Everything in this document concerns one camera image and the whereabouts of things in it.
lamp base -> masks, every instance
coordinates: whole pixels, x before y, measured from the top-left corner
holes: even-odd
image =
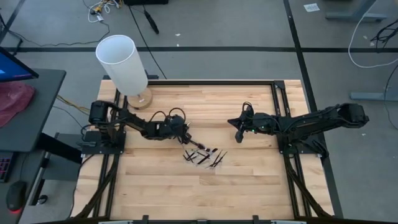
[[[143,110],[152,103],[152,92],[146,88],[137,96],[128,96],[127,102],[136,110]]]

sticker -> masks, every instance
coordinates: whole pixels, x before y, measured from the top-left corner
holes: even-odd
[[[315,12],[320,10],[317,3],[304,5],[304,8],[307,10],[307,12]]]

wooden tabletop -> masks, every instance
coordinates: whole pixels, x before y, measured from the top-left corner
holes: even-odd
[[[308,113],[300,80],[285,80],[285,84],[292,116]],[[180,107],[187,115],[187,122],[191,122],[189,133],[194,141],[228,154],[216,169],[197,167],[183,159],[182,146],[176,139],[149,141],[127,127],[111,219],[140,220],[143,215],[149,215],[151,220],[250,220],[253,215],[263,220],[293,218],[276,137],[245,133],[239,144],[234,139],[236,129],[226,122],[240,115],[244,101],[251,102],[257,112],[275,114],[271,88],[264,85],[151,85],[149,88],[154,97],[152,104],[133,113],[148,120],[158,110],[168,113],[171,108]],[[103,80],[98,99],[113,101],[114,92],[112,81]],[[158,114],[154,120],[163,117]],[[95,192],[102,158],[94,156],[81,168],[72,216],[82,210]],[[307,188],[327,212],[333,213],[321,161],[314,154],[301,155],[301,160]],[[301,195],[296,191],[303,215]],[[100,214],[104,213],[106,194],[103,198]]]

computer monitor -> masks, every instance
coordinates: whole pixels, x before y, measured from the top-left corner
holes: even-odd
[[[38,78],[39,75],[0,47],[0,82]]]

red cloth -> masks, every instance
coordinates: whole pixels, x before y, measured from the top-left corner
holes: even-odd
[[[0,128],[27,107],[34,93],[32,86],[22,82],[0,83]]]

